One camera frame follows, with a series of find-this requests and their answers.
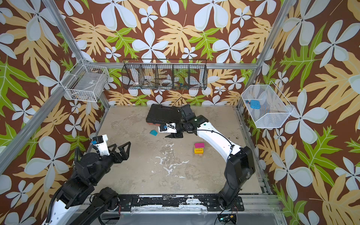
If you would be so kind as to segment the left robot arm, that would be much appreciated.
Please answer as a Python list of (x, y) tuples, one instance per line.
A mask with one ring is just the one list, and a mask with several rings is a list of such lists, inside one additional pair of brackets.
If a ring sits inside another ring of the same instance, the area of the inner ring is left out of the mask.
[[(44, 225), (64, 225), (94, 191), (95, 186), (114, 164), (128, 160), (131, 142), (107, 147), (109, 155), (90, 152), (85, 155), (75, 150), (74, 167), (70, 178), (55, 192), (50, 200)], [(109, 187), (97, 193), (90, 206), (72, 221), (73, 225), (90, 225), (107, 210), (118, 207), (118, 193)]]

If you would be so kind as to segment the magenta block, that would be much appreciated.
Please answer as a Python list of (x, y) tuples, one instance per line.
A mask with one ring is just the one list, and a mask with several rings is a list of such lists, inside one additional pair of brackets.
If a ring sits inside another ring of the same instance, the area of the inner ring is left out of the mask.
[(204, 143), (195, 143), (194, 145), (195, 149), (203, 149), (205, 147)]

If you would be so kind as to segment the teal block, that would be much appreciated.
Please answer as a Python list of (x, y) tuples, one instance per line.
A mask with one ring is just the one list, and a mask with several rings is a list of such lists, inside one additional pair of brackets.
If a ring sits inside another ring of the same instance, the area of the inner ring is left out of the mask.
[(153, 130), (150, 131), (150, 134), (153, 135), (153, 136), (157, 136), (158, 132), (153, 129)]

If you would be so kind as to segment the yellow striped block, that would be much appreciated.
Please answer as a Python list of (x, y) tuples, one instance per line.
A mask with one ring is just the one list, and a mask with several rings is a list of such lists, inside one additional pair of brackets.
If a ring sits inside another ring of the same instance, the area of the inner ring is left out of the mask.
[(194, 153), (197, 155), (203, 155), (204, 149), (203, 148), (194, 148)]

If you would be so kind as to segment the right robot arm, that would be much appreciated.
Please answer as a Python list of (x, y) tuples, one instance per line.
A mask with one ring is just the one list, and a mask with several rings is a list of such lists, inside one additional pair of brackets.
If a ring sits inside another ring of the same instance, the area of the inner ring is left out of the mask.
[(232, 208), (242, 186), (256, 172), (252, 150), (230, 141), (206, 117), (196, 116), (189, 104), (178, 107), (177, 111), (181, 114), (180, 120), (161, 124), (158, 131), (168, 133), (168, 138), (182, 138), (184, 132), (195, 134), (222, 156), (226, 162), (226, 183), (218, 193), (218, 202), (224, 211)]

